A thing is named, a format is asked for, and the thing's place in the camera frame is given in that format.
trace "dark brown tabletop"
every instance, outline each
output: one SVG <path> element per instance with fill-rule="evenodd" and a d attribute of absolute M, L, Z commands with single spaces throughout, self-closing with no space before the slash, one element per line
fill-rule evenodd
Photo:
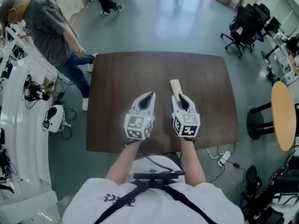
<path fill-rule="evenodd" d="M 224 59 L 181 52 L 124 52 L 97 55 L 88 104 L 86 149 L 120 153 L 128 138 L 124 120 L 133 101 L 153 91 L 153 129 L 142 142 L 142 153 L 181 150 L 172 127 L 170 80 L 196 105 L 200 128 L 196 149 L 239 140 L 235 98 Z"/>

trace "gray t-shirt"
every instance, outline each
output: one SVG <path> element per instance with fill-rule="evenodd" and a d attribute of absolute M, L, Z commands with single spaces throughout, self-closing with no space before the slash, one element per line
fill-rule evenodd
<path fill-rule="evenodd" d="M 62 65 L 70 58 L 72 49 L 62 35 L 68 22 L 56 2 L 31 0 L 24 20 L 34 45 L 50 64 Z"/>

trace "blue jeans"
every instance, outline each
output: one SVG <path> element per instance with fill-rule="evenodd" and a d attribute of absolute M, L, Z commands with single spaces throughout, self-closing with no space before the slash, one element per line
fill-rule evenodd
<path fill-rule="evenodd" d="M 68 77 L 70 81 L 78 87 L 83 98 L 88 98 L 90 86 L 85 78 L 84 73 L 78 67 L 78 65 L 92 64 L 93 62 L 93 55 L 86 55 L 85 57 L 79 59 L 75 53 L 72 53 L 71 57 L 66 61 L 66 63 L 56 66 L 56 69 Z"/>

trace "wristwatch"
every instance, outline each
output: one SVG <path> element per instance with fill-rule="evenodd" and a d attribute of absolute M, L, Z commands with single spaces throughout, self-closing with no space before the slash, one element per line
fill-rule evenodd
<path fill-rule="evenodd" d="M 85 49 L 83 47 L 81 47 L 80 50 L 79 51 L 75 51 L 75 53 L 83 53 L 83 54 L 85 54 L 86 51 L 85 51 Z"/>
<path fill-rule="evenodd" d="M 190 141 L 190 142 L 193 142 L 193 143 L 194 143 L 194 141 L 195 141 L 195 139 L 193 139 L 193 138 L 187 138 L 187 137 L 184 137 L 184 139 L 185 139 L 186 141 Z"/>
<path fill-rule="evenodd" d="M 125 147 L 129 146 L 130 144 L 134 144 L 136 142 L 139 142 L 139 141 L 142 141 L 142 140 L 130 140 L 128 143 L 125 143 Z"/>

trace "white t-shirt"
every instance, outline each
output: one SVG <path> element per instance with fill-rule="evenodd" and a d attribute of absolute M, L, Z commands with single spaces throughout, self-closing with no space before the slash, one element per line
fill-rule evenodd
<path fill-rule="evenodd" d="M 154 161 L 169 167 L 168 158 L 151 156 Z M 172 162 L 172 169 L 177 165 Z M 133 172 L 147 172 L 148 169 L 163 169 L 151 164 L 148 160 L 136 160 Z M 196 187 L 185 184 L 185 180 L 170 186 L 183 193 L 217 224 L 244 224 L 241 210 L 230 202 L 222 190 L 210 183 L 202 183 Z M 124 183 L 118 186 L 111 180 L 94 178 L 87 180 L 63 216 L 64 224 L 94 224 L 115 200 L 136 188 L 136 185 Z M 138 195 L 130 205 L 126 205 L 109 216 L 104 224 L 206 224 L 204 218 L 160 189 L 148 189 Z"/>

